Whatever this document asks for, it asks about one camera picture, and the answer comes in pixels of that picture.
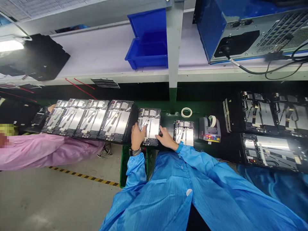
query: green table leg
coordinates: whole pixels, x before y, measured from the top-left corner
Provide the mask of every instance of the green table leg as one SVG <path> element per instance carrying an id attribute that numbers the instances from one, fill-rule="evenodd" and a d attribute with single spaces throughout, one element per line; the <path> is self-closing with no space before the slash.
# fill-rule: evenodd
<path id="1" fill-rule="evenodd" d="M 169 88 L 170 114 L 175 114 L 177 88 Z"/>

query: tape roll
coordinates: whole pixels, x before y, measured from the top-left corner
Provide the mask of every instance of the tape roll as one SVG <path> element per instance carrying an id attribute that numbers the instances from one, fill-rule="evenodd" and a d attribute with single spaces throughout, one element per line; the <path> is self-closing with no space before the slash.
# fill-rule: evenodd
<path id="1" fill-rule="evenodd" d="M 210 127 L 215 127 L 215 125 L 216 125 L 216 117 L 213 116 L 213 115 L 210 115 L 209 116 L 209 120 L 210 120 L 210 123 L 211 123 Z"/>
<path id="2" fill-rule="evenodd" d="M 185 111 L 185 110 L 189 111 L 190 114 L 189 114 L 189 115 L 184 115 L 183 111 Z M 189 118 L 189 117 L 191 117 L 192 114 L 193 114 L 193 113 L 192 113 L 192 110 L 191 110 L 189 107 L 185 107 L 185 108 L 183 108 L 182 111 L 181 111 L 181 116 L 184 117 L 184 118 Z"/>

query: ventilation grille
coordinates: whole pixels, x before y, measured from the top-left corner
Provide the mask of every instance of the ventilation grille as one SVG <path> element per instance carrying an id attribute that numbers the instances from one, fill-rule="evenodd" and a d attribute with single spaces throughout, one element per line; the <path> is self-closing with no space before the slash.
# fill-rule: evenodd
<path id="1" fill-rule="evenodd" d="M 295 32 L 293 39 L 284 47 L 284 49 L 299 47 L 308 39 L 308 28 L 303 28 Z"/>
<path id="2" fill-rule="evenodd" d="M 297 34 L 299 28 L 301 28 L 307 20 L 307 11 L 286 14 L 279 22 L 276 22 L 272 26 L 272 28 L 267 32 L 264 38 L 257 44 L 257 47 L 286 44 L 287 40 L 285 36 L 287 34 L 292 34 L 294 38 L 285 47 L 292 48 L 291 44 L 293 44 L 293 40 L 296 39 L 295 34 Z"/>

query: red wire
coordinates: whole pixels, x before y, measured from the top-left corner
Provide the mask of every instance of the red wire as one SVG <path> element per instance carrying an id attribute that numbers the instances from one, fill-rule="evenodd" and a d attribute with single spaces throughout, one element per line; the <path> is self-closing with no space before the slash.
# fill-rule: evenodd
<path id="1" fill-rule="evenodd" d="M 27 90 L 27 89 L 24 89 L 24 88 L 21 88 L 21 87 L 19 87 L 19 89 L 21 89 L 21 90 L 25 90 L 25 91 L 28 91 L 28 92 L 33 93 L 33 94 L 34 94 L 34 92 L 33 92 L 33 91 L 29 91 L 29 90 Z"/>
<path id="2" fill-rule="evenodd" d="M 1 93 L 5 93 L 5 94 L 8 94 L 8 95 L 13 95 L 13 96 L 16 96 L 16 97 L 19 97 L 19 98 L 25 98 L 25 97 L 22 97 L 22 96 L 17 96 L 17 95 L 10 94 L 10 93 L 4 92 L 4 91 L 0 91 L 0 92 L 1 92 Z M 31 100 L 31 101 L 33 101 L 33 102 L 36 102 L 36 103 L 37 103 L 37 101 L 35 101 L 35 100 L 33 100 L 33 99 L 30 99 L 30 98 L 25 98 L 25 99 L 28 99 L 28 100 Z"/>
<path id="3" fill-rule="evenodd" d="M 79 90 L 82 90 L 80 87 L 76 86 L 75 84 L 73 84 L 71 81 L 69 81 L 67 78 L 65 78 L 66 81 L 68 81 L 69 83 L 71 83 L 72 85 L 74 85 L 75 87 L 77 87 Z M 87 93 L 89 96 L 91 96 L 93 99 L 97 100 L 93 95 L 90 95 L 88 92 L 82 90 L 84 93 Z"/>
<path id="4" fill-rule="evenodd" d="M 82 83 L 82 84 L 84 84 L 84 85 L 86 85 L 86 86 L 88 86 L 88 87 L 90 87 L 90 88 L 92 88 L 92 89 L 95 90 L 95 88 L 94 88 L 94 87 L 91 87 L 90 85 L 87 85 L 87 84 L 85 84 L 85 83 L 83 83 L 83 82 L 81 82 L 81 81 L 79 81 L 79 80 L 77 80 L 77 79 L 75 79 L 75 78 L 74 78 L 74 80 L 76 80 L 76 81 L 78 81 L 79 83 Z"/>

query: workstation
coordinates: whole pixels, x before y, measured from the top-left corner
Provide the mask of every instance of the workstation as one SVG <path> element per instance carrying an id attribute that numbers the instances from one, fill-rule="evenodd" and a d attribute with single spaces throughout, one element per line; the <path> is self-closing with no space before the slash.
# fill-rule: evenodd
<path id="1" fill-rule="evenodd" d="M 219 160 L 308 174 L 306 3 L 76 1 L 35 15 L 9 2 L 0 39 L 23 49 L 0 57 L 3 123 L 123 145 L 121 188 L 135 123 L 147 180 L 160 125 Z"/>

